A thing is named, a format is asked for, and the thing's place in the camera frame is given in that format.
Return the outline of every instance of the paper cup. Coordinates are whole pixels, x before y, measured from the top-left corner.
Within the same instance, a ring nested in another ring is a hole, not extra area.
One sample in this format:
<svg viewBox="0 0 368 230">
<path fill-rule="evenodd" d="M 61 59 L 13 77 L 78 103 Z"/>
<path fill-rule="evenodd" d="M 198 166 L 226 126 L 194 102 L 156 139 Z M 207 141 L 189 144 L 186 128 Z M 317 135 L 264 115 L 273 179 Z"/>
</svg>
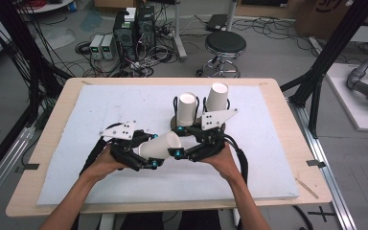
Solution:
<svg viewBox="0 0 368 230">
<path fill-rule="evenodd" d="M 151 139 L 139 146 L 139 155 L 149 160 L 167 159 L 169 155 L 169 148 L 180 148 L 181 142 L 175 132 L 168 132 L 159 137 Z"/>
<path fill-rule="evenodd" d="M 196 95 L 184 93 L 180 96 L 177 108 L 177 126 L 188 127 L 194 123 L 196 115 Z"/>
<path fill-rule="evenodd" d="M 226 110 L 229 87 L 225 83 L 217 82 L 211 86 L 206 102 L 208 112 Z"/>
</svg>

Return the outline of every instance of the round stool seat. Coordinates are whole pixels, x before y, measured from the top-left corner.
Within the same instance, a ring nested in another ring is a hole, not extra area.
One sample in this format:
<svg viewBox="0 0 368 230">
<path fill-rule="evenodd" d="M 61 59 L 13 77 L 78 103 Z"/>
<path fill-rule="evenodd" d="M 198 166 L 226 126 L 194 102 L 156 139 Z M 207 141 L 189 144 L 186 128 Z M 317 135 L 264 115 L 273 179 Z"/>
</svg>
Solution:
<svg viewBox="0 0 368 230">
<path fill-rule="evenodd" d="M 221 54 L 242 54 L 246 48 L 246 41 L 239 34 L 227 31 L 213 32 L 205 39 L 205 47 L 210 52 Z"/>
</svg>

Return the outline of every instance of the human hand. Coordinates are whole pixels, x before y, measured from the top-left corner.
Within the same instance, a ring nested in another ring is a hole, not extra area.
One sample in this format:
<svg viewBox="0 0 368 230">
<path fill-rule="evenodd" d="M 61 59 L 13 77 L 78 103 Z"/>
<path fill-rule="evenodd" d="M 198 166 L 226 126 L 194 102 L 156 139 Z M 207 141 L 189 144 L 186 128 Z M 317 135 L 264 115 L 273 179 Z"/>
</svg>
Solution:
<svg viewBox="0 0 368 230">
<path fill-rule="evenodd" d="M 82 175 L 88 176 L 95 181 L 100 181 L 108 174 L 124 168 L 127 168 L 127 166 L 116 161 L 110 154 L 110 146 L 106 146 L 100 156 L 98 156 L 94 163 Z"/>
<path fill-rule="evenodd" d="M 201 162 L 212 165 L 227 181 L 238 178 L 241 173 L 236 167 L 232 152 L 229 149 L 229 144 L 225 143 L 225 148 L 217 155 L 210 156 L 201 160 Z"/>
</svg>

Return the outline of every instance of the human arm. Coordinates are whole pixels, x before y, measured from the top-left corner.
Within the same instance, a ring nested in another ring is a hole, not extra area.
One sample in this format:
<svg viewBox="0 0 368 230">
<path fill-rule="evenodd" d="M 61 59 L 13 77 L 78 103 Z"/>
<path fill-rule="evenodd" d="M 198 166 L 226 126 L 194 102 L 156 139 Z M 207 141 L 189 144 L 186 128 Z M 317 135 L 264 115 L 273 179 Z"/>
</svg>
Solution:
<svg viewBox="0 0 368 230">
<path fill-rule="evenodd" d="M 243 229 L 270 229 L 265 218 L 256 206 L 247 185 L 244 183 L 227 143 L 219 154 L 208 157 L 202 160 L 202 162 L 212 165 L 219 172 L 220 176 L 228 182 L 241 216 Z"/>
<path fill-rule="evenodd" d="M 94 185 L 108 174 L 123 168 L 126 168 L 126 166 L 113 159 L 110 155 L 110 147 L 107 146 L 97 160 L 82 173 L 65 198 L 46 218 L 39 229 L 71 229 Z"/>
</svg>

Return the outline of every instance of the forearm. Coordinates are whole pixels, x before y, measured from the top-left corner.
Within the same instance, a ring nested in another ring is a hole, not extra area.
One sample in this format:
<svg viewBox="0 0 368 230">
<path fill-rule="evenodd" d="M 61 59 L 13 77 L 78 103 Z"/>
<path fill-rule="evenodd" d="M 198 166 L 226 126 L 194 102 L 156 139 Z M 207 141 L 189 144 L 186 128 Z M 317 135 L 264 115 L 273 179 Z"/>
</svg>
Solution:
<svg viewBox="0 0 368 230">
<path fill-rule="evenodd" d="M 97 180 L 82 175 L 53 213 L 40 226 L 43 229 L 71 229 L 77 214 Z"/>
<path fill-rule="evenodd" d="M 236 175 L 231 179 L 228 179 L 228 183 L 235 197 L 243 229 L 270 229 L 265 218 L 256 206 L 242 176 L 240 174 Z"/>
</svg>

